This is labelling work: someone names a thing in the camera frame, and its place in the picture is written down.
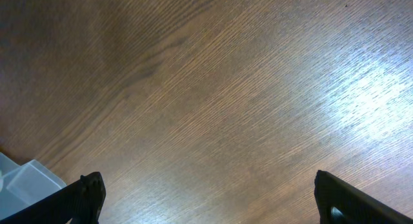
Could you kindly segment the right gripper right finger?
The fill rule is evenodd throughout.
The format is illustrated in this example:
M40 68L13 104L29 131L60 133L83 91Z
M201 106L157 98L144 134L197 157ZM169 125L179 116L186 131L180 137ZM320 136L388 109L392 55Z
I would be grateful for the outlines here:
M335 175L319 170L314 196L320 224L412 224L412 219L358 190Z

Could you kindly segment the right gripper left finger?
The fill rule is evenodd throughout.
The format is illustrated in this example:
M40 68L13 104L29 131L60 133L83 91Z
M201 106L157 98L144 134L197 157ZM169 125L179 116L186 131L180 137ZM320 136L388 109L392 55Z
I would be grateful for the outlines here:
M93 172L2 219L1 224L98 224L105 197L101 173Z

